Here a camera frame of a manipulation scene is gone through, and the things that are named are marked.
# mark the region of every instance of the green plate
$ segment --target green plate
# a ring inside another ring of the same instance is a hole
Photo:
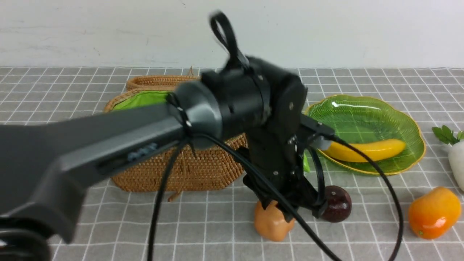
[[[332,127],[348,143],[370,143],[385,139],[404,141],[406,148],[400,154],[377,162],[386,175],[410,169],[425,155],[425,142],[416,122],[379,99],[335,95],[312,105],[305,114]],[[364,174],[379,174],[369,163],[343,162],[327,156],[323,151],[319,152],[347,169]]]

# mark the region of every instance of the gray checkered tablecloth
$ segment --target gray checkered tablecloth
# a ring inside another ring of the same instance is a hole
[[[202,69],[194,69],[198,74]],[[443,146],[431,132],[446,124],[464,130],[464,70],[290,69],[301,75],[309,93],[306,106],[345,93],[381,98],[409,114],[427,142],[424,159],[404,174],[390,177],[403,211],[436,186],[461,200]],[[46,124],[100,113],[138,75],[187,74],[182,68],[5,68],[0,67],[0,123]],[[301,215],[343,260],[385,261],[396,239],[397,216],[378,177],[353,175],[323,160],[326,182],[344,187],[353,199],[342,223]],[[308,174],[314,182],[315,175]],[[155,193],[129,193],[107,180],[88,191],[74,243],[50,240],[56,261],[142,261]],[[328,257],[296,224],[284,242],[257,235],[252,220],[256,197],[241,179],[220,191],[184,192],[164,203],[155,247],[157,261],[307,261]],[[405,226],[399,261],[461,261],[464,216],[434,241],[417,238]]]

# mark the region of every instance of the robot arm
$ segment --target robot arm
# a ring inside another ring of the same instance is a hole
[[[231,55],[225,68],[179,85],[165,103],[43,126],[0,126],[0,260],[49,261],[47,240],[59,235],[72,242],[90,186],[197,133],[217,140],[245,133],[248,148],[237,151],[252,163],[244,166],[244,183],[263,207],[280,203],[278,191],[293,209],[320,216],[323,175],[317,190],[303,177],[303,151],[327,148],[324,137],[334,131],[301,113],[307,89],[297,75],[241,54],[224,14],[211,25]],[[191,146],[213,144],[195,138]],[[296,214],[285,205],[289,220]]]

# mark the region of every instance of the yellow banana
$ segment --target yellow banana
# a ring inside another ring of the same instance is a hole
[[[350,145],[365,153],[373,161],[394,157],[401,153],[406,147],[406,143],[398,139],[387,139],[372,143]],[[332,142],[329,149],[323,152],[327,156],[341,161],[356,163],[367,162],[361,155],[336,142]]]

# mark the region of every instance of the wicker basket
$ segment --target wicker basket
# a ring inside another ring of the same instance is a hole
[[[112,111],[120,102],[143,91],[153,88],[139,88],[128,91],[110,100],[104,112]],[[226,143],[233,149],[247,146],[244,135],[232,138]],[[166,164],[174,148],[139,163],[111,179],[119,188],[132,192],[157,191]],[[174,200],[183,190],[219,190],[230,185],[244,172],[231,155],[218,146],[196,151],[196,158],[190,147],[185,147],[178,156],[168,179],[166,191],[174,191],[168,201]]]
[[[190,67],[187,75],[149,75],[137,76],[127,81],[126,90],[150,88],[157,91],[170,91],[172,86],[177,86],[181,82],[197,80],[198,78],[193,74],[193,68]]]

